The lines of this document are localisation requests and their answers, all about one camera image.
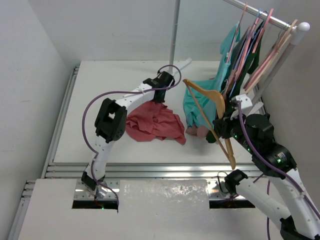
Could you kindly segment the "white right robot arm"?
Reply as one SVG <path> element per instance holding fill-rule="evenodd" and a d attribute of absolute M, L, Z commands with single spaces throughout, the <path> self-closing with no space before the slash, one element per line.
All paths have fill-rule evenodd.
<path fill-rule="evenodd" d="M 249 176 L 239 169 L 224 177 L 230 196 L 242 196 L 259 209 L 278 228 L 284 240 L 318 240 L 320 212 L 312 202 L 290 151 L 277 143 L 269 115 L 245 115 L 242 100 L 231 102 L 232 111 L 213 121 L 226 139 L 234 138 L 251 154 L 254 165 L 274 185 L 283 203 L 259 189 Z"/>

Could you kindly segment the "wooden clothes hanger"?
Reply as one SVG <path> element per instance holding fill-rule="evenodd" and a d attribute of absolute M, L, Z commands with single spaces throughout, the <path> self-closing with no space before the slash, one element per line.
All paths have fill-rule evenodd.
<path fill-rule="evenodd" d="M 213 128 L 213 124 L 209 121 L 209 119 L 206 116 L 203 108 L 201 107 L 201 105 L 199 104 L 198 100 L 196 99 L 192 89 L 196 90 L 198 93 L 200 93 L 201 95 L 205 96 L 206 98 L 208 98 L 211 102 L 213 102 L 215 104 L 216 113 L 218 115 L 218 119 L 219 120 L 223 118 L 223 116 L 225 114 L 225 110 L 226 110 L 225 100 L 224 100 L 222 94 L 219 91 L 216 91 L 216 90 L 205 90 L 202 87 L 200 87 L 197 84 L 195 84 L 194 82 L 190 81 L 189 79 L 183 79 L 182 82 L 185 84 L 186 88 L 190 92 L 193 101 L 197 105 L 201 115 L 203 116 L 205 122 L 209 126 L 209 130 L 211 131 L 211 133 L 213 134 L 216 142 L 218 143 L 218 145 L 220 146 L 221 150 L 223 151 L 223 153 L 227 157 L 227 159 L 228 159 L 228 161 L 230 163 L 231 169 L 235 170 L 235 168 L 236 168 L 236 159 L 234 157 L 234 151 L 233 151 L 233 147 L 232 147 L 232 143 L 231 143 L 230 138 L 226 138 L 225 139 L 225 146 L 226 146 L 226 148 L 225 148 L 224 145 L 222 144 L 222 142 L 220 141 L 220 138 L 218 137 L 217 133 L 215 132 L 215 130 Z"/>

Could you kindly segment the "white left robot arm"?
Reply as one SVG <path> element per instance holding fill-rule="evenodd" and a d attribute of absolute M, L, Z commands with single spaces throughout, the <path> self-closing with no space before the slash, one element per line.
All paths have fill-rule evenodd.
<path fill-rule="evenodd" d="M 142 104 L 153 101 L 163 103 L 166 91 L 175 85 L 174 77 L 166 72 L 159 71 L 155 78 L 144 80 L 136 89 L 132 91 L 111 91 L 95 97 L 84 110 L 82 116 L 82 135 L 88 148 L 93 152 L 93 159 L 86 166 L 81 176 L 81 182 L 87 189 L 95 193 L 98 187 L 110 189 L 103 183 L 106 174 L 106 165 L 111 149 L 126 130 L 127 115 Z M 96 116 L 95 146 L 91 146 L 86 135 L 85 120 L 91 105 L 101 97 L 110 94 L 123 94 L 119 99 L 105 98 Z"/>

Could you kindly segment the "salmon red t-shirt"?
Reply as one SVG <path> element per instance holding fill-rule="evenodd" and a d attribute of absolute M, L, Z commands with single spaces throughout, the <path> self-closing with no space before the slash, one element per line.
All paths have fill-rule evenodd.
<path fill-rule="evenodd" d="M 187 141 L 179 115 L 153 101 L 140 105 L 127 116 L 125 130 L 137 142 L 171 139 L 184 145 Z"/>

